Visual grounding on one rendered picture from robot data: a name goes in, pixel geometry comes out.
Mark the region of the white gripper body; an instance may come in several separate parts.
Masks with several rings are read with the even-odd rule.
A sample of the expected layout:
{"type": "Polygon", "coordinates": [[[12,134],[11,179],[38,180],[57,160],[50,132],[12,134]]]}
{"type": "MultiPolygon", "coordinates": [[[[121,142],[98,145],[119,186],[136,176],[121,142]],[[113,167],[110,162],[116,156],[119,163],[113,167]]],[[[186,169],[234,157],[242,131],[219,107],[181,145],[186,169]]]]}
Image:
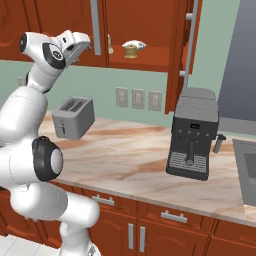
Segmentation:
{"type": "Polygon", "coordinates": [[[91,49],[91,40],[87,34],[73,32],[74,43],[67,47],[64,56],[67,64],[73,64],[78,61],[79,56],[91,49]]]}

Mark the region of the red-brown closed cabinet door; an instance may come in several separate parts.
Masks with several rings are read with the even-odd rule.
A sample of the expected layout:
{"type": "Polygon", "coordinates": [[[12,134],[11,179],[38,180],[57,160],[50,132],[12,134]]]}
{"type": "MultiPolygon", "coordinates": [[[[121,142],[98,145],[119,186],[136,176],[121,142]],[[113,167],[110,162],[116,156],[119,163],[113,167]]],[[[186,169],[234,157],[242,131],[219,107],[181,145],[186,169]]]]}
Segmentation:
{"type": "Polygon", "coordinates": [[[38,31],[34,0],[0,0],[0,59],[28,61],[19,42],[24,32],[32,31],[38,31]]]}
{"type": "Polygon", "coordinates": [[[94,53],[90,0],[34,0],[34,2],[41,33],[57,36],[65,30],[71,30],[72,32],[83,32],[90,37],[91,49],[80,55],[77,65],[107,66],[103,0],[98,0],[101,56],[96,56],[94,53]]]}

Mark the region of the red-brown open cabinet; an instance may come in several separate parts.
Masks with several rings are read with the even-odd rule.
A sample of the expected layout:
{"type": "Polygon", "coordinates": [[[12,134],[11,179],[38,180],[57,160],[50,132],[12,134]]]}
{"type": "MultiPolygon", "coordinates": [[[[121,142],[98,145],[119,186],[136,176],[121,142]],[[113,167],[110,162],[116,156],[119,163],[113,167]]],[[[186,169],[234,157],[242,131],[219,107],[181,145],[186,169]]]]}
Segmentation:
{"type": "Polygon", "coordinates": [[[111,68],[166,72],[174,46],[180,0],[106,0],[107,32],[114,53],[111,68]],[[122,45],[142,41],[136,58],[126,58],[122,45]]]}

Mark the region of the red-brown open cabinet door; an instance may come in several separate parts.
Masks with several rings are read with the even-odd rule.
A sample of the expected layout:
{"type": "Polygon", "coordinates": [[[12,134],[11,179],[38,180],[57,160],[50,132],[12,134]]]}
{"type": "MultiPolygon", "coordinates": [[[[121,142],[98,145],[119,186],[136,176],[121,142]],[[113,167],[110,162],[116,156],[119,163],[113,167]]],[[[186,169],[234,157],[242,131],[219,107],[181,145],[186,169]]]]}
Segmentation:
{"type": "Polygon", "coordinates": [[[171,32],[168,78],[166,87],[165,113],[173,112],[183,88],[184,78],[180,72],[186,69],[191,21],[187,13],[193,12],[195,0],[174,0],[173,25],[171,32]]]}

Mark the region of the red-brown lower cabinet door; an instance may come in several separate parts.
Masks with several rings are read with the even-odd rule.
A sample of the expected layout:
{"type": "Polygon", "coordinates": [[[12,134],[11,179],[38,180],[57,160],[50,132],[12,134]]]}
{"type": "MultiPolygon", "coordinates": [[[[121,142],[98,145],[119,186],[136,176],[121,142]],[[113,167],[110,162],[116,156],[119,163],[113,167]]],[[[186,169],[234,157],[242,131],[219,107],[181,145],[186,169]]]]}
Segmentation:
{"type": "Polygon", "coordinates": [[[206,235],[162,224],[138,221],[138,256],[203,256],[206,235]],[[145,252],[139,251],[140,226],[146,228],[145,252]]]}
{"type": "Polygon", "coordinates": [[[17,214],[10,205],[10,193],[7,190],[0,190],[0,234],[11,234],[59,248],[59,227],[59,221],[34,221],[17,214]]]}
{"type": "Polygon", "coordinates": [[[106,210],[89,230],[92,242],[102,256],[136,256],[136,218],[106,210]],[[134,249],[128,248],[128,223],[134,224],[134,249]]]}

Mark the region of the white and tan jar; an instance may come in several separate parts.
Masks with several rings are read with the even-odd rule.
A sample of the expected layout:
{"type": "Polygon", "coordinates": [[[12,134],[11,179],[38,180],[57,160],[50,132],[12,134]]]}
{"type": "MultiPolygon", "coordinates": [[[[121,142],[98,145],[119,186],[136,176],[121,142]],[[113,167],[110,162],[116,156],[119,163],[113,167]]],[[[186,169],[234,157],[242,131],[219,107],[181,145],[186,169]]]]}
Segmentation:
{"type": "Polygon", "coordinates": [[[131,59],[136,58],[137,51],[144,49],[146,46],[146,43],[139,40],[130,40],[122,45],[122,47],[125,49],[125,57],[131,59]]]}

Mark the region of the grey toaster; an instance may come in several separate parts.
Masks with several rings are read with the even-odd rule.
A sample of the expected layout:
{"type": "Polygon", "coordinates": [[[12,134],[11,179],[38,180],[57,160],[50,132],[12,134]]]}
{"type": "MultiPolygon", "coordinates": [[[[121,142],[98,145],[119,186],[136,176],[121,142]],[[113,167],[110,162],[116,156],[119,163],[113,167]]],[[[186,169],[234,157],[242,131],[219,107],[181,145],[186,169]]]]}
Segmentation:
{"type": "Polygon", "coordinates": [[[58,138],[80,140],[95,122],[93,99],[72,96],[52,111],[58,138]]]}

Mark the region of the dark grey coffee machine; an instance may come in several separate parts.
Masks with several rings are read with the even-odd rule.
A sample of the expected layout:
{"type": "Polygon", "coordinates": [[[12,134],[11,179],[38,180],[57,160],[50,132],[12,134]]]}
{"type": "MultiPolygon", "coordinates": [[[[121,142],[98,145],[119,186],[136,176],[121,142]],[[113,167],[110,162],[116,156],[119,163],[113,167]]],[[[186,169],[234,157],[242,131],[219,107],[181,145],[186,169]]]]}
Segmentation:
{"type": "Polygon", "coordinates": [[[226,139],[218,134],[218,126],[218,103],[213,91],[188,88],[182,93],[173,116],[166,172],[206,181],[212,141],[216,140],[213,152],[218,153],[226,139]]]}

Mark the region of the grey window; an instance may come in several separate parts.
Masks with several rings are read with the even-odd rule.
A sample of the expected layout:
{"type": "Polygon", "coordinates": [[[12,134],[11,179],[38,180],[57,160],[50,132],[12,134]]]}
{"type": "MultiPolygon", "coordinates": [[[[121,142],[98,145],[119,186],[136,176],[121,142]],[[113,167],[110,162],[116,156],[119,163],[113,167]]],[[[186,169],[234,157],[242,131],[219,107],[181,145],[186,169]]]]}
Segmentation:
{"type": "Polygon", "coordinates": [[[240,0],[218,105],[220,130],[256,136],[256,0],[240,0]]]}

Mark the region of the red-brown drawer front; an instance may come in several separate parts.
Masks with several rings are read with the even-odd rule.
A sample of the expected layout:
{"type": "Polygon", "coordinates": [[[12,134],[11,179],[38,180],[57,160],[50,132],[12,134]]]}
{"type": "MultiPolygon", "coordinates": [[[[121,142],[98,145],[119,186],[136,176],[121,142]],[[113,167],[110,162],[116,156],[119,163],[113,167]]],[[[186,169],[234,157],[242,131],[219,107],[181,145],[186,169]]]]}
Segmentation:
{"type": "Polygon", "coordinates": [[[256,227],[216,220],[213,234],[217,238],[256,247],[256,227]]]}
{"type": "Polygon", "coordinates": [[[92,196],[96,196],[97,194],[99,194],[101,198],[108,199],[109,197],[112,197],[112,199],[115,201],[115,205],[110,206],[99,203],[101,209],[132,217],[135,217],[137,214],[137,202],[135,200],[88,189],[84,189],[83,194],[91,199],[92,196]]]}
{"type": "Polygon", "coordinates": [[[168,225],[191,232],[197,232],[204,235],[209,233],[213,224],[213,219],[211,217],[206,217],[199,214],[172,209],[164,206],[153,205],[145,202],[138,203],[138,216],[143,220],[168,225]],[[183,213],[184,216],[187,218],[187,222],[181,223],[161,218],[160,213],[164,212],[165,210],[168,210],[170,214],[174,215],[179,215],[180,213],[183,213]]]}

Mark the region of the grey sink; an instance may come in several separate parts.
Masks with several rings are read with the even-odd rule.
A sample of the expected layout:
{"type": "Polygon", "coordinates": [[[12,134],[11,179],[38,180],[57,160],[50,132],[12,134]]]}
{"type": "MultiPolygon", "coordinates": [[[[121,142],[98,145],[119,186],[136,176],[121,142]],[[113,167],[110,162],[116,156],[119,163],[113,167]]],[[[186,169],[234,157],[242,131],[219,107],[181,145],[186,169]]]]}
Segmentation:
{"type": "Polygon", "coordinates": [[[233,139],[242,199],[256,207],[256,142],[233,139]]]}

